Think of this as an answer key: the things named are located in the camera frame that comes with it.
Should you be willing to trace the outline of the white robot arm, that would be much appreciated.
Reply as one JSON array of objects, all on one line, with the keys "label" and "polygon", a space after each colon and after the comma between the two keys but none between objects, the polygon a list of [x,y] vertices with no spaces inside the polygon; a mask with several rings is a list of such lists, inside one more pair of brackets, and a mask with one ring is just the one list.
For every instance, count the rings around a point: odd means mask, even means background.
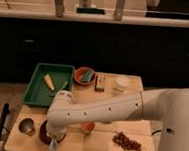
[{"label": "white robot arm", "polygon": [[189,151],[189,88],[150,89],[82,104],[74,103],[73,95],[63,90],[47,111],[46,131],[59,139],[71,124],[126,120],[160,120],[157,151]]}]

